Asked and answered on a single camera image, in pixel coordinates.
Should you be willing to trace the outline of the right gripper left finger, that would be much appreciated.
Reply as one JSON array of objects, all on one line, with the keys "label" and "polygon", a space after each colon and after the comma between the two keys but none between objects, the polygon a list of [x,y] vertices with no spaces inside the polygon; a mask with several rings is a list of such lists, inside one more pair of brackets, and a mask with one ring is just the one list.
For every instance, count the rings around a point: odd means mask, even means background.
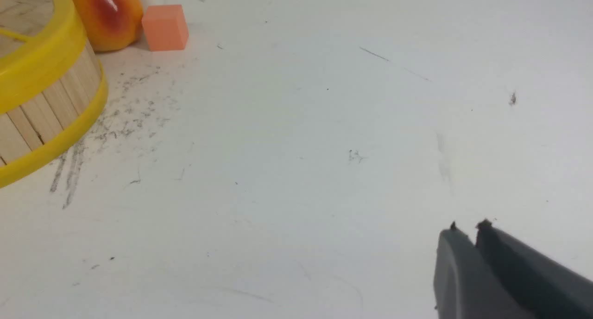
[{"label": "right gripper left finger", "polygon": [[455,222],[439,233],[434,272],[439,319],[531,319]]}]

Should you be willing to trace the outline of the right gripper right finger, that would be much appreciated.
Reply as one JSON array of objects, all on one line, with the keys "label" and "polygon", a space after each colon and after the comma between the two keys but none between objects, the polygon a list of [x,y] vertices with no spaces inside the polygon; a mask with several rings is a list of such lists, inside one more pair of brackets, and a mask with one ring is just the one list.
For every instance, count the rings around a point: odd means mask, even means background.
[{"label": "right gripper right finger", "polygon": [[502,287],[537,319],[590,319],[592,282],[485,219],[476,226],[476,248]]}]

